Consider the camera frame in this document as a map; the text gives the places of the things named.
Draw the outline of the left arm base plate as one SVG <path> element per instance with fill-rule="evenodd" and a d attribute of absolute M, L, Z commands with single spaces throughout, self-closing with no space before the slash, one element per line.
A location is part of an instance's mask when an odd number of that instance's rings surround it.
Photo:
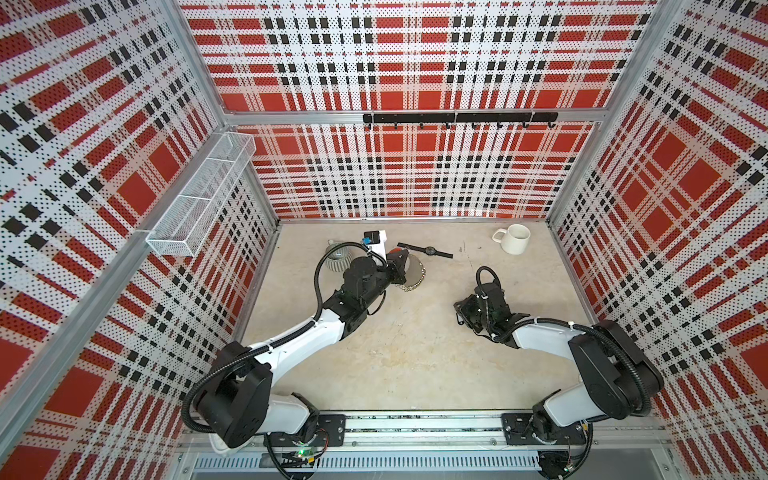
<path fill-rule="evenodd" d="M 346 422 L 344 414 L 320 413 L 316 418 L 310 418 L 309 426 L 298 433 L 270 433 L 268 439 L 278 448 L 340 447 L 345 439 Z"/>

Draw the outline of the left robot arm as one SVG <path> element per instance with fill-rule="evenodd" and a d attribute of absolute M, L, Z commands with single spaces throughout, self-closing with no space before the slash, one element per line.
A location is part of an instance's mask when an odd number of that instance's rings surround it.
<path fill-rule="evenodd" d="M 277 395 L 272 388 L 290 370 L 317 352 L 353 334 L 373 315 L 392 285 L 407 281 L 409 254 L 381 254 L 360 243 L 362 255 L 343 273 L 343 282 L 323 298 L 320 277 L 313 277 L 314 314 L 294 328 L 261 343 L 225 345 L 209 372 L 185 395 L 181 419 L 190 430 L 211 435 L 213 445 L 235 450 L 253 437 L 277 434 L 312 442 L 320 430 L 319 410 L 303 396 Z"/>

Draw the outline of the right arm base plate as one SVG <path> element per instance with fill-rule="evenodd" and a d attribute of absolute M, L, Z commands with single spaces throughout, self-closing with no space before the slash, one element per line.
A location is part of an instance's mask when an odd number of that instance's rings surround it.
<path fill-rule="evenodd" d="M 532 412 L 501 415 L 502 433 L 508 446 L 585 446 L 587 436 L 578 423 L 568 427 L 541 427 Z"/>

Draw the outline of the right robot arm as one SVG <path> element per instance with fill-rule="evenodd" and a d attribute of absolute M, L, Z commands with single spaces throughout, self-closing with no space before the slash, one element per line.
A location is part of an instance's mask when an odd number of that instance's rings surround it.
<path fill-rule="evenodd" d="M 582 325 L 514 312 L 496 272 L 481 266 L 474 292 L 454 304 L 457 323 L 475 335 L 513 349 L 535 350 L 571 361 L 576 385 L 536 403 L 523 437 L 553 445 L 571 427 L 646 417 L 664 388 L 658 368 L 614 321 Z"/>

